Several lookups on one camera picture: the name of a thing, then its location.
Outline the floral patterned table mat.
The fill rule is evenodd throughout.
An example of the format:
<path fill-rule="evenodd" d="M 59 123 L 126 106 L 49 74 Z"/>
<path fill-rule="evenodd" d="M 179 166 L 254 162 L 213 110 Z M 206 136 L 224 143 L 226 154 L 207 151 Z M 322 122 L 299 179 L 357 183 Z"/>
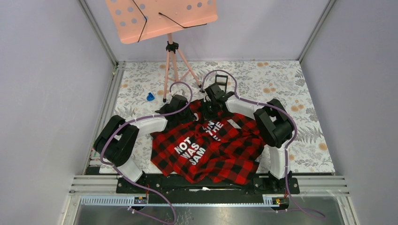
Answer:
<path fill-rule="evenodd" d="M 213 70 L 229 72 L 227 90 L 256 102 L 278 99 L 298 127 L 289 146 L 289 167 L 295 173 L 334 173 L 310 93 L 298 61 L 192 61 L 190 65 L 200 81 L 214 82 Z M 163 96 L 177 93 L 189 96 L 186 86 L 164 87 L 165 62 L 123 62 L 112 82 L 105 104 L 104 121 L 115 114 L 131 120 L 152 114 L 162 105 Z M 155 99 L 147 101 L 151 92 Z"/>

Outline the pink music stand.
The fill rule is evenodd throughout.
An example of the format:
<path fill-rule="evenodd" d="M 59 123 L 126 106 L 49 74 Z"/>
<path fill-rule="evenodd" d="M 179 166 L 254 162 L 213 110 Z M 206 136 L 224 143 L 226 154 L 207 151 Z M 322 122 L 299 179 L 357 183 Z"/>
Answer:
<path fill-rule="evenodd" d="M 218 19 L 215 0 L 107 0 L 106 5 L 121 43 L 138 43 L 163 35 L 168 37 L 165 88 L 170 80 L 182 80 L 176 68 L 177 54 L 187 66 L 186 74 L 191 74 L 198 87 L 202 88 L 202 82 L 193 72 L 172 34 L 215 22 Z"/>

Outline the red black plaid shirt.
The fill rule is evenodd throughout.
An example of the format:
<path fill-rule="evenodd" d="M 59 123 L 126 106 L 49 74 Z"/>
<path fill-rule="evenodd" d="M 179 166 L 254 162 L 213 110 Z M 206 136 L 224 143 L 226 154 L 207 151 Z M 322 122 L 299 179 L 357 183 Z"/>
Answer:
<path fill-rule="evenodd" d="M 165 176 L 175 172 L 190 183 L 209 178 L 215 183 L 246 185 L 266 145 L 256 121 L 226 111 L 207 120 L 202 103 L 198 99 L 189 105 L 196 120 L 151 133 L 151 162 Z"/>

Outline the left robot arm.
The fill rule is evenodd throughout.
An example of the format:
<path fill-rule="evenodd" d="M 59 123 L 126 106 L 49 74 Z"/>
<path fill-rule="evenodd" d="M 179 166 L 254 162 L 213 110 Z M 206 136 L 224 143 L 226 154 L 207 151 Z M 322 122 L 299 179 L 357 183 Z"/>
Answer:
<path fill-rule="evenodd" d="M 154 132 L 165 131 L 178 118 L 191 117 L 190 100 L 174 95 L 158 114 L 131 120 L 129 123 L 119 115 L 112 116 L 93 144 L 100 154 L 100 161 L 114 166 L 117 172 L 128 180 L 128 187 L 135 193 L 145 188 L 143 171 L 130 158 L 137 138 Z"/>

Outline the small blue plastic object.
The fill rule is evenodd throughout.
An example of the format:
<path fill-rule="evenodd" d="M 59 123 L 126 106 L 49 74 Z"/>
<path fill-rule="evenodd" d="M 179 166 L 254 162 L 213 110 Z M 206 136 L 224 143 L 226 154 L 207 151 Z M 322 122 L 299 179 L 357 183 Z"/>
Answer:
<path fill-rule="evenodd" d="M 151 92 L 149 92 L 146 99 L 147 99 L 147 101 L 153 101 L 155 99 L 155 97 Z"/>

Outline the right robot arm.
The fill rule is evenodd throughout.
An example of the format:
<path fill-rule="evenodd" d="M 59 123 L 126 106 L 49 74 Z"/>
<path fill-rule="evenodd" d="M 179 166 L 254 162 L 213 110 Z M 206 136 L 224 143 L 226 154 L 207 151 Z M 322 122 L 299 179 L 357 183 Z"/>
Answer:
<path fill-rule="evenodd" d="M 275 193 L 283 192 L 288 186 L 289 163 L 287 148 L 292 143 L 297 132 L 297 126 L 292 117 L 285 111 L 277 99 L 267 103 L 238 97 L 235 92 L 226 93 L 214 83 L 200 92 L 206 93 L 202 109 L 205 118 L 213 120 L 220 112 L 238 113 L 256 121 L 260 136 L 269 146 L 272 178 L 269 187 Z"/>

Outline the black brooch holder frame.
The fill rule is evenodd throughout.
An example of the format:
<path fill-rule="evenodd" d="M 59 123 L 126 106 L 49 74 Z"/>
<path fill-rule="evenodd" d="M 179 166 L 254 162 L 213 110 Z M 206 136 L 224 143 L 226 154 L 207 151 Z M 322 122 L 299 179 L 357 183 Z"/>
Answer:
<path fill-rule="evenodd" d="M 218 86 L 223 87 L 226 91 L 228 86 L 228 77 L 228 75 L 215 75 L 215 83 Z"/>

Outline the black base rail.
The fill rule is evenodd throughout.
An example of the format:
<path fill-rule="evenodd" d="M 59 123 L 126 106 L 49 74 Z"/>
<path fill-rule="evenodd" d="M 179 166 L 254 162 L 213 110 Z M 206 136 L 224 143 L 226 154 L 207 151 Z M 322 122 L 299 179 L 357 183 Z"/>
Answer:
<path fill-rule="evenodd" d="M 167 198 L 173 205 L 178 204 L 264 204 L 288 205 L 289 195 L 300 193 L 298 180 L 288 174 L 288 179 L 276 179 L 267 174 L 256 174 L 245 185 L 228 181 L 213 182 L 204 178 L 198 183 L 190 183 L 182 176 L 172 174 L 144 174 L 137 185 L 119 178 L 116 186 L 118 194 L 141 195 L 150 204 L 165 203 Z"/>

